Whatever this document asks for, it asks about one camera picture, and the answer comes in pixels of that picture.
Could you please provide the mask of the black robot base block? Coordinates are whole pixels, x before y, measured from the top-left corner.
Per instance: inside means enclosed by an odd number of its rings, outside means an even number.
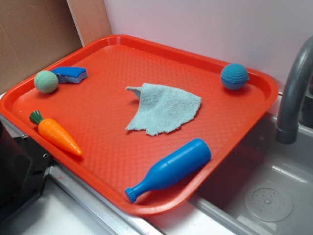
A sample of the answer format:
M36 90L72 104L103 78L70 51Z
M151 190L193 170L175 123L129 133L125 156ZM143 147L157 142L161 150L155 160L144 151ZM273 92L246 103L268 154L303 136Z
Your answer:
M41 196L51 154L31 137L12 137L0 125L0 206Z

